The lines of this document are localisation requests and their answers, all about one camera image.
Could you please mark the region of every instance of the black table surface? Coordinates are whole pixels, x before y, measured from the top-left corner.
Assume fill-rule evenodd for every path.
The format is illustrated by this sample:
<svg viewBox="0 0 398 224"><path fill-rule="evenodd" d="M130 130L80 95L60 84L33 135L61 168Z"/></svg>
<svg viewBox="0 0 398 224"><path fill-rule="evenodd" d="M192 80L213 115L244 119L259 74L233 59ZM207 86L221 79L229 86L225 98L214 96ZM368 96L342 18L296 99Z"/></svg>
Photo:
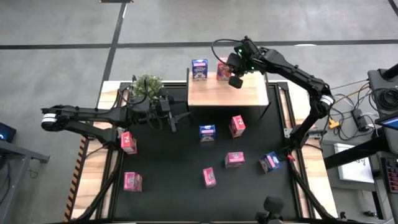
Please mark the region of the black table surface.
<svg viewBox="0 0 398 224"><path fill-rule="evenodd" d="M171 89L174 97L186 98L185 89ZM275 92L269 101L276 102ZM237 222L254 221L263 212L267 196L284 201L282 216L297 217L295 195L286 162L279 170L265 174L261 156L284 145L279 106L264 108L190 108L192 120L183 118L172 133L168 126L156 131L148 126L134 126L130 131L137 139L138 154L123 155L121 178L114 218L139 221ZM172 108L175 114L186 111L184 104ZM246 125L243 135L233 139L228 129L232 116L241 114ZM199 140L199 125L215 124L214 142ZM243 151L245 163L226 169L228 152ZM217 185L206 189L202 170L212 167ZM142 192L123 190L125 172L137 172L143 178Z"/></svg>

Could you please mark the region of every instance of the small product box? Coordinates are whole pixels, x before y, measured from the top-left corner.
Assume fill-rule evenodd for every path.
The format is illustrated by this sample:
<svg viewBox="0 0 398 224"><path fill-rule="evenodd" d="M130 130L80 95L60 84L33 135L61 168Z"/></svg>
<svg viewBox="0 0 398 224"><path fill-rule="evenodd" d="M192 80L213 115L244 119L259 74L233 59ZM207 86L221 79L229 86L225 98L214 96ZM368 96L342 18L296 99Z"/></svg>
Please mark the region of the small product box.
<svg viewBox="0 0 398 224"><path fill-rule="evenodd" d="M265 173L281 167L281 164L274 152L270 152L260 159L260 164Z"/></svg>
<svg viewBox="0 0 398 224"><path fill-rule="evenodd" d="M229 152L225 157L225 167L238 167L244 162L243 152Z"/></svg>
<svg viewBox="0 0 398 224"><path fill-rule="evenodd" d="M199 137L201 142L214 141L216 138L216 126L215 125L199 126Z"/></svg>
<svg viewBox="0 0 398 224"><path fill-rule="evenodd" d="M241 115L232 117L231 123L229 124L229 130L231 130L232 137L236 138L241 136L245 128Z"/></svg>
<svg viewBox="0 0 398 224"><path fill-rule="evenodd" d="M207 80L207 59L192 60L193 81Z"/></svg>
<svg viewBox="0 0 398 224"><path fill-rule="evenodd" d="M212 167L203 170L203 178L205 179L206 188L214 187L217 184Z"/></svg>
<svg viewBox="0 0 398 224"><path fill-rule="evenodd" d="M223 62L226 62L227 58L220 58ZM218 81L228 81L232 75L231 69L228 65L223 62L217 62L217 80Z"/></svg>
<svg viewBox="0 0 398 224"><path fill-rule="evenodd" d="M142 177L136 172L124 173L124 190L142 192Z"/></svg>
<svg viewBox="0 0 398 224"><path fill-rule="evenodd" d="M122 133L120 146L127 154L137 153L137 141L129 131Z"/></svg>

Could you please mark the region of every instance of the gray concrete floor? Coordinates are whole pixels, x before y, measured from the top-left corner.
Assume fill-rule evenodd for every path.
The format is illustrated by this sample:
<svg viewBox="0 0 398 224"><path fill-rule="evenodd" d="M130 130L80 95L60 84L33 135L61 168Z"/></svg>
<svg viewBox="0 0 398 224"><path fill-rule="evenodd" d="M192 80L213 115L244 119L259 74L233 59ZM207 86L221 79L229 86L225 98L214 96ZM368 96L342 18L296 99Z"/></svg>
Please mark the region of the gray concrete floor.
<svg viewBox="0 0 398 224"><path fill-rule="evenodd" d="M109 44L120 6L95 0L3 0L0 45ZM119 43L199 42L244 35L258 41L397 39L398 17L387 0L140 0L127 5ZM363 80L368 70L398 62L394 44L272 48L332 87ZM231 51L217 49L219 55ZM108 53L108 49L0 50L0 121L18 130L17 145L51 155L44 166L32 162L39 177L31 180L27 175L13 223L62 220L80 137L43 131L40 108L95 106ZM192 58L208 58L210 70L216 68L210 48L117 49L109 79L130 80L133 74L148 72L164 80L183 80ZM333 93L347 94L361 85ZM344 103L338 106L349 109ZM367 101L361 109L373 112ZM338 211L377 222L360 213L372 210L369 194L364 198L360 191L333 189L333 195ZM361 202L370 205L362 208Z"/></svg>

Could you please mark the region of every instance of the blue box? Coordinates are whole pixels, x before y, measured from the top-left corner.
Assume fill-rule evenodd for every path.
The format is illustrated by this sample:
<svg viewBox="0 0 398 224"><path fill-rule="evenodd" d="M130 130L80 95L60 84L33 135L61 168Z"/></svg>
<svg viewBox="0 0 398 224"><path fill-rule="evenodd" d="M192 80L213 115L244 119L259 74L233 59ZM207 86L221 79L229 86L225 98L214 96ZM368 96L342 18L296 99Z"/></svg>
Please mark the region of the blue box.
<svg viewBox="0 0 398 224"><path fill-rule="evenodd" d="M199 126L199 137L201 142L214 141L216 138L216 126L215 125Z"/></svg>
<svg viewBox="0 0 398 224"><path fill-rule="evenodd" d="M207 80L207 59L192 60L193 81Z"/></svg>
<svg viewBox="0 0 398 224"><path fill-rule="evenodd" d="M265 173L279 169L282 166L274 152L270 152L263 156L260 159L260 164Z"/></svg>

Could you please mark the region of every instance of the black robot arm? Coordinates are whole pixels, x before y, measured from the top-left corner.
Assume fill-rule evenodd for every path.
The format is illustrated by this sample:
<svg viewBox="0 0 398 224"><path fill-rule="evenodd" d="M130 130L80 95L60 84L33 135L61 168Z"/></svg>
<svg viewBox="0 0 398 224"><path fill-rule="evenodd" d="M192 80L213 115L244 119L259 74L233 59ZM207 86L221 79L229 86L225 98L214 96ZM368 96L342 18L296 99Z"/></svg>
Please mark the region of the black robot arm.
<svg viewBox="0 0 398 224"><path fill-rule="evenodd" d="M329 85L299 69L298 65L288 63L278 51L257 48L248 37L240 41L234 49L236 53L231 53L226 62L235 74L229 79L230 85L240 88L243 83L240 77L258 70L262 74L277 73L308 91L310 113L301 125L293 127L289 137L290 150L301 149L308 139L310 128L318 119L328 115L334 103Z"/></svg>

